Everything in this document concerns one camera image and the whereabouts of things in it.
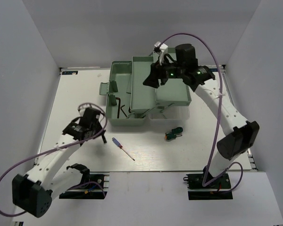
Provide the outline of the small green black screwdriver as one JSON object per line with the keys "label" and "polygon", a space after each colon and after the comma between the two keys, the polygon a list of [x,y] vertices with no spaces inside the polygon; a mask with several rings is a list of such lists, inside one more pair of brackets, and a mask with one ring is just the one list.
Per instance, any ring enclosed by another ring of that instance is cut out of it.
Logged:
{"label": "small green black screwdriver", "polygon": [[103,143],[106,144],[107,143],[106,137],[104,135],[101,135],[101,137],[102,137]]}

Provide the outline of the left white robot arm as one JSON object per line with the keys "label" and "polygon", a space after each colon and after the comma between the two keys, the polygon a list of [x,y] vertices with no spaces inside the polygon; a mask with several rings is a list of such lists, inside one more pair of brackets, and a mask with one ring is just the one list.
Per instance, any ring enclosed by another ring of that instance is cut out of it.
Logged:
{"label": "left white robot arm", "polygon": [[90,183],[90,170],[79,163],[69,164],[69,157],[86,141],[101,137],[106,142],[100,123],[102,109],[80,105],[79,117],[62,131],[52,153],[45,154],[37,165],[23,176],[12,180],[13,203],[31,215],[40,218],[52,201],[70,188],[85,188]]}

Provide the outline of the large brown hex key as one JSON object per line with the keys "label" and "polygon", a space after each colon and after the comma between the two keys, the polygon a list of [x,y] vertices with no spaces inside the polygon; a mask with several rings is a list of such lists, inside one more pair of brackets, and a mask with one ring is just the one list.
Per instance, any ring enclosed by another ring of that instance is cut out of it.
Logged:
{"label": "large brown hex key", "polygon": [[116,100],[118,101],[118,107],[117,107],[117,118],[120,117],[120,111],[121,111],[121,99],[119,97],[116,97]]}

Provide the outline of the blue handled screwdriver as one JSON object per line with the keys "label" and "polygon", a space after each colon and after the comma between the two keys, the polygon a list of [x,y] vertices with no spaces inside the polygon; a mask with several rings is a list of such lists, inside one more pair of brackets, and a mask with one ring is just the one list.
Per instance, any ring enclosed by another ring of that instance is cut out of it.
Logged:
{"label": "blue handled screwdriver", "polygon": [[112,138],[112,141],[118,148],[124,151],[133,161],[135,161],[135,159],[123,148],[121,143],[115,137]]}

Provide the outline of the green toolbox with clear lid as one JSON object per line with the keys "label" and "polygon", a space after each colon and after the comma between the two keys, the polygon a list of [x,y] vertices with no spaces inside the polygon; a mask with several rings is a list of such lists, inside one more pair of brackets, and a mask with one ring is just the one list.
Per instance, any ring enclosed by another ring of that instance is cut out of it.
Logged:
{"label": "green toolbox with clear lid", "polygon": [[[99,89],[99,94],[107,97],[106,116],[112,126],[141,126],[146,118],[159,122],[189,119],[190,89],[181,80],[169,80],[158,89],[143,85],[157,60],[158,55],[151,53],[112,62],[108,82],[102,82]],[[116,97],[121,99],[121,106],[130,106],[129,118],[121,111],[117,118]]]}

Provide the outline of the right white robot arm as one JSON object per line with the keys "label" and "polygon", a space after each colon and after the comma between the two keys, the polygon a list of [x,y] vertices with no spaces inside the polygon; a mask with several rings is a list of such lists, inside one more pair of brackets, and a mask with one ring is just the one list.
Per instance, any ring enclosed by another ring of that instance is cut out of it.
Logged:
{"label": "right white robot arm", "polygon": [[206,186],[216,187],[221,181],[220,175],[230,168],[237,157],[252,147],[259,124],[248,121],[229,100],[223,99],[222,81],[216,80],[207,66],[198,64],[194,46],[176,46],[176,59],[169,55],[168,46],[161,42],[154,45],[154,52],[158,54],[158,59],[151,64],[150,74],[143,84],[157,89],[169,79],[182,79],[214,114],[218,122],[217,129],[223,130],[225,137],[213,141],[213,149],[217,153],[210,155],[203,176]]}

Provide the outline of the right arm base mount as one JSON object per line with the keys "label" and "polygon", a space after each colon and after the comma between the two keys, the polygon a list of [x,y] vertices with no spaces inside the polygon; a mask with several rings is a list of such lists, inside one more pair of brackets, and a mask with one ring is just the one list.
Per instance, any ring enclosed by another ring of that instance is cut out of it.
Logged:
{"label": "right arm base mount", "polygon": [[183,181],[187,184],[188,198],[190,201],[208,201],[208,200],[232,200],[232,186],[227,173],[203,187],[203,174],[186,174]]}

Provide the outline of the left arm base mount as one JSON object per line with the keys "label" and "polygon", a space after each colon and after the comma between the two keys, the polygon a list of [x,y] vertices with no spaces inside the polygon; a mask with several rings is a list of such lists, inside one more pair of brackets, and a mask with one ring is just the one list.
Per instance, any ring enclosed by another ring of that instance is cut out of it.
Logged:
{"label": "left arm base mount", "polygon": [[78,188],[62,193],[62,200],[104,200],[108,193],[109,173],[90,173],[84,177]]}

